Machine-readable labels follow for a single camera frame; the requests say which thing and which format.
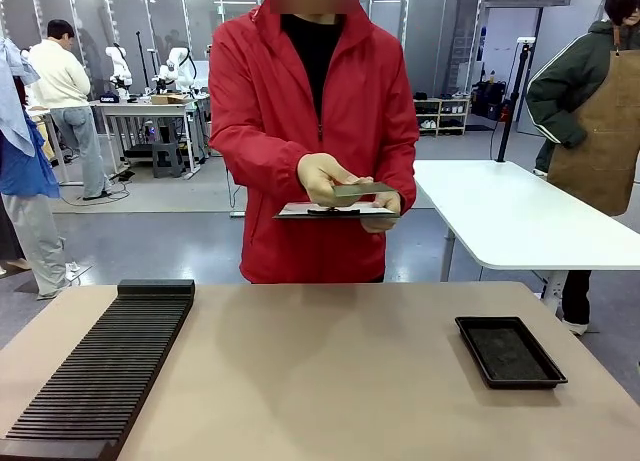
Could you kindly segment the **person's left hand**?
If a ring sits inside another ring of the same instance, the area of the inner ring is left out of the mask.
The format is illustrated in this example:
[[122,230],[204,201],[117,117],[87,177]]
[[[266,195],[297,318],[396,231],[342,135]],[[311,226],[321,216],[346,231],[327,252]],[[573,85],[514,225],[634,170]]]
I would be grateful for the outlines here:
[[385,233],[394,228],[401,214],[402,200],[397,192],[378,193],[374,205],[392,211],[396,218],[362,218],[363,229],[370,234]]

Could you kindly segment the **person's right hand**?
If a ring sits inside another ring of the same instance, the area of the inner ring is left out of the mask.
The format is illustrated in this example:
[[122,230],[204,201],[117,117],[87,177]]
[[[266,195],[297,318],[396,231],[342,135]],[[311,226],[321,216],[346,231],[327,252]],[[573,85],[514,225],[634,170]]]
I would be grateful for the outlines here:
[[371,177],[358,177],[326,153],[306,154],[298,162],[297,176],[310,201],[323,207],[347,207],[359,197],[337,197],[335,185],[361,185],[373,182]]

